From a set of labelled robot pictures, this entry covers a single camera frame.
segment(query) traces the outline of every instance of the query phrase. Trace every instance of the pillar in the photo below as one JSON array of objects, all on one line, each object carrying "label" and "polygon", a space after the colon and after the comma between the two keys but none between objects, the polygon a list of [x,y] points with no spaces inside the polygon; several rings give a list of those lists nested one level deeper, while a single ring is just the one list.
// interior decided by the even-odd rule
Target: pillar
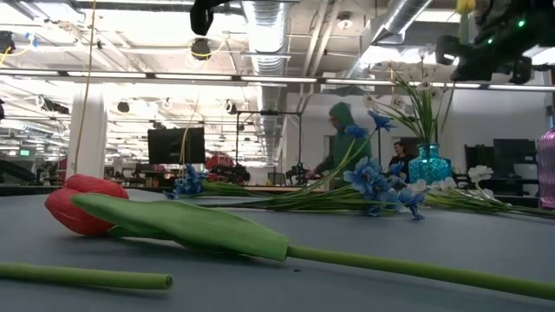
[{"label": "pillar", "polygon": [[[108,129],[108,105],[104,101],[102,85],[89,86],[85,118],[81,124],[84,102],[85,85],[82,84],[74,95],[71,109],[67,177],[80,173],[103,178],[106,131]],[[81,126],[82,135],[76,172],[75,152]]]}]

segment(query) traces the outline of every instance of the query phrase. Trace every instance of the gray table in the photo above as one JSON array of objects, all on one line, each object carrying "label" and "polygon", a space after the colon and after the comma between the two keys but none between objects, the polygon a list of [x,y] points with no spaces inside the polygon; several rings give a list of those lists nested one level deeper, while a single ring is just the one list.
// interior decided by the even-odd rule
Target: gray table
[{"label": "gray table", "polygon": [[[128,190],[132,199],[161,195]],[[175,244],[79,237],[44,208],[45,195],[0,201],[0,261],[169,273],[167,292],[0,280],[12,311],[553,311],[555,302],[370,270],[291,259],[207,257]],[[217,202],[224,199],[213,199]],[[293,244],[555,282],[555,222],[425,210],[394,218],[237,211]]]}]

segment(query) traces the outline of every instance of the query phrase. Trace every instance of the red tulip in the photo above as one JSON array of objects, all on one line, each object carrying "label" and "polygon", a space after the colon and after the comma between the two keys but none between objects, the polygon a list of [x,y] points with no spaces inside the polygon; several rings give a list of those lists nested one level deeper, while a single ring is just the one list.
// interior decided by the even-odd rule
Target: red tulip
[{"label": "red tulip", "polygon": [[73,205],[69,198],[81,193],[99,193],[129,199],[120,185],[82,174],[71,176],[63,188],[51,193],[44,205],[68,229],[85,236],[102,236],[113,226]]}]

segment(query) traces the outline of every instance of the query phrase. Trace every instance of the green tulip leaf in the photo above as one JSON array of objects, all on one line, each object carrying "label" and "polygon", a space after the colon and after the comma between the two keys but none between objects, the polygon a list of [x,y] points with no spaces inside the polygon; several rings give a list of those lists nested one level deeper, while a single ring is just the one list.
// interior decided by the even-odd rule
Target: green tulip leaf
[{"label": "green tulip leaf", "polygon": [[135,202],[101,194],[81,194],[71,201],[87,213],[117,225],[116,237],[171,239],[186,247],[232,250],[285,261],[289,239],[226,211],[178,201]]}]

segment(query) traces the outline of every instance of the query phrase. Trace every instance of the green hoodie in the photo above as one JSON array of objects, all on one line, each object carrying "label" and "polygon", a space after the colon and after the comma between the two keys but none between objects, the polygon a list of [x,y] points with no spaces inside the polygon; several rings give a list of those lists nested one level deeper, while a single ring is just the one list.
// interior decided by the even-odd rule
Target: green hoodie
[{"label": "green hoodie", "polygon": [[[330,116],[336,117],[339,121],[339,127],[337,129],[337,134],[333,139],[333,152],[320,164],[315,173],[322,173],[327,170],[335,169],[341,161],[347,150],[349,150],[349,146],[353,141],[353,138],[348,136],[344,129],[346,126],[355,125],[355,120],[350,113],[350,105],[345,102],[339,102],[334,105],[330,110]],[[366,141],[367,139],[356,139],[355,145],[351,150],[351,154],[354,153],[356,150],[360,148],[360,146]],[[346,165],[342,169],[342,173],[337,175],[338,178],[343,179],[343,171],[346,170],[354,170],[355,165],[362,157],[368,156],[369,158],[372,157],[372,147],[370,143],[367,143],[366,148],[364,148],[359,154],[356,159],[351,161],[348,165]]]}]

